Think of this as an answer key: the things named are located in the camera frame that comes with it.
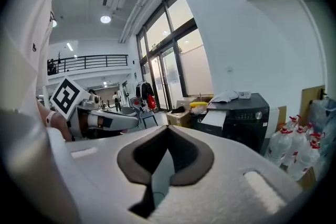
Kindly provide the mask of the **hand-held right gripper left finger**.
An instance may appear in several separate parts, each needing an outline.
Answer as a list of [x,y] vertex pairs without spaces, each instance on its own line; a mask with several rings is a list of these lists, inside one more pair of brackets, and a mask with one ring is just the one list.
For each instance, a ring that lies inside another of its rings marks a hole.
[[92,141],[65,143],[47,129],[47,216],[60,224],[169,224],[154,205],[151,174],[133,159],[166,126]]

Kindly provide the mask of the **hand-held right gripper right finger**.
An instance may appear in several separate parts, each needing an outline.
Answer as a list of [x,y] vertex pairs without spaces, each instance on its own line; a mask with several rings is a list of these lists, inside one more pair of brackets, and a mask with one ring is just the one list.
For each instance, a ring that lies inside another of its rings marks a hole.
[[148,220],[154,224],[277,224],[302,188],[244,144],[193,129],[178,130],[207,144],[214,163],[196,184],[170,187]]

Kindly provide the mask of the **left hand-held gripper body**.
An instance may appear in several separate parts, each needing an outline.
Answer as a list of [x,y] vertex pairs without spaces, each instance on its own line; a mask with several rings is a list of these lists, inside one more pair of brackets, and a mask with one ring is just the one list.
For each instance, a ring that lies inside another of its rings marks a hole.
[[50,99],[53,107],[66,119],[66,126],[74,140],[96,139],[101,98],[84,90],[69,77],[64,77]]

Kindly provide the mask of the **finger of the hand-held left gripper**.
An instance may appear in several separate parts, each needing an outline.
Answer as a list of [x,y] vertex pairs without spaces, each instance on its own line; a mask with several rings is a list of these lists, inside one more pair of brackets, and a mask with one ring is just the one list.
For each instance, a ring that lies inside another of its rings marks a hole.
[[105,110],[92,110],[88,114],[88,127],[90,129],[128,130],[137,127],[138,123],[137,117]]

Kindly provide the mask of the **white wrist watch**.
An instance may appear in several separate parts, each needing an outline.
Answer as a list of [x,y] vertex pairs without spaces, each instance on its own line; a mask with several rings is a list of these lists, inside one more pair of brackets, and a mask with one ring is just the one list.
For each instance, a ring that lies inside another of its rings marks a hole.
[[47,127],[53,127],[53,128],[58,128],[60,123],[63,120],[63,116],[56,111],[50,111],[49,114],[46,116],[46,126]]

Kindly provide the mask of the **clothes rack with dark garments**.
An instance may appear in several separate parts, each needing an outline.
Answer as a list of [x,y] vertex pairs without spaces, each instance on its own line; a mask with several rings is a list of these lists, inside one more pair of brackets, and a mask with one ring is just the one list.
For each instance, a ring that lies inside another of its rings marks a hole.
[[154,98],[154,91],[151,84],[148,83],[146,80],[140,81],[135,89],[135,95],[139,99],[139,101],[134,103],[140,104],[142,107],[148,106],[147,99],[149,94]]

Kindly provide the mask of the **black balcony railing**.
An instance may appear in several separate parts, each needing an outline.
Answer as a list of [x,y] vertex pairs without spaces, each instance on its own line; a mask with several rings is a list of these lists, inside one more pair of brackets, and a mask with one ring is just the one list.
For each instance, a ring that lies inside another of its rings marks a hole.
[[128,55],[88,55],[47,60],[49,76],[86,69],[128,66]]

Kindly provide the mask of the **brown cardboard box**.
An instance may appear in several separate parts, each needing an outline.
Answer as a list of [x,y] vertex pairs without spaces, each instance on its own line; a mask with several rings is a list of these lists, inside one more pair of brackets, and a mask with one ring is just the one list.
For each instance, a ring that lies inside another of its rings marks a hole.
[[176,125],[180,127],[192,128],[193,122],[189,111],[174,114],[169,112],[166,114],[168,125]]

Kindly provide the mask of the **black-framed glass door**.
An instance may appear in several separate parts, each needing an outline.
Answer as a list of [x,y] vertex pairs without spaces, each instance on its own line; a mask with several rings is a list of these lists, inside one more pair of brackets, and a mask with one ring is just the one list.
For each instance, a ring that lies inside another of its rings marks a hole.
[[159,110],[213,95],[204,43],[186,0],[163,0],[136,36],[142,79]]

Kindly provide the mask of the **black table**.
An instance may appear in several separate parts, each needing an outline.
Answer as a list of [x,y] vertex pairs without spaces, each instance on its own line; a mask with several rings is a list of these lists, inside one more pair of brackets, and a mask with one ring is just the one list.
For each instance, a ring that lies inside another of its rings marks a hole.
[[269,120],[269,104],[259,93],[253,93],[250,99],[211,103],[205,113],[210,110],[226,111],[222,138],[261,152]]

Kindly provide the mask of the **white t-shirt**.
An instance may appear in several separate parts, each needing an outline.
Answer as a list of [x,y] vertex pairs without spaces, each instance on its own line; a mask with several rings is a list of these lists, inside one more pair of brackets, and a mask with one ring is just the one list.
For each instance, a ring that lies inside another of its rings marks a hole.
[[7,0],[0,14],[0,108],[45,124],[36,90],[45,86],[52,0]]

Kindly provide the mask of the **group of clear water jugs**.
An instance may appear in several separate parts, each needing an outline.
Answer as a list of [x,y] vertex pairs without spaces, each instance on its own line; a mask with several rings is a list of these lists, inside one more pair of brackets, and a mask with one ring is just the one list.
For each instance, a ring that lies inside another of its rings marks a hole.
[[300,119],[300,115],[291,116],[289,122],[271,136],[264,155],[275,166],[285,166],[295,181],[299,181],[319,159],[321,141],[325,137],[324,132],[314,131],[311,122],[301,126]]

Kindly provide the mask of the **crumpled white cloth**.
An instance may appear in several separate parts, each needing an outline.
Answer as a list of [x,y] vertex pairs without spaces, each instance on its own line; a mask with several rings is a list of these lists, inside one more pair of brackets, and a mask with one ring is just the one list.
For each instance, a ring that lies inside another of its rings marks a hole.
[[228,103],[232,100],[238,99],[238,93],[233,90],[226,90],[216,96],[214,96],[209,103],[220,103],[225,102]]

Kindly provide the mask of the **clear plastic bag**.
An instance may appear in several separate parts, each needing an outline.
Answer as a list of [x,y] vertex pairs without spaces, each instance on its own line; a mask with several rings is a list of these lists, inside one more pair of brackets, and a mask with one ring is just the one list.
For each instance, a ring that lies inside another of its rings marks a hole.
[[326,155],[336,143],[336,101],[325,97],[310,104],[309,121],[316,133],[321,133],[320,154]]

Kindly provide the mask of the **tan wooden board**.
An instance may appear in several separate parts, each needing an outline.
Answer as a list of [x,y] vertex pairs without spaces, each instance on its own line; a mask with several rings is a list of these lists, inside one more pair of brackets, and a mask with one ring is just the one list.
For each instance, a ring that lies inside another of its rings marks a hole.
[[300,106],[300,113],[301,116],[299,123],[302,126],[306,126],[308,124],[308,114],[309,114],[309,108],[310,104],[314,100],[322,100],[325,93],[325,85],[312,87],[312,88],[306,88],[303,89],[301,92],[301,106]]

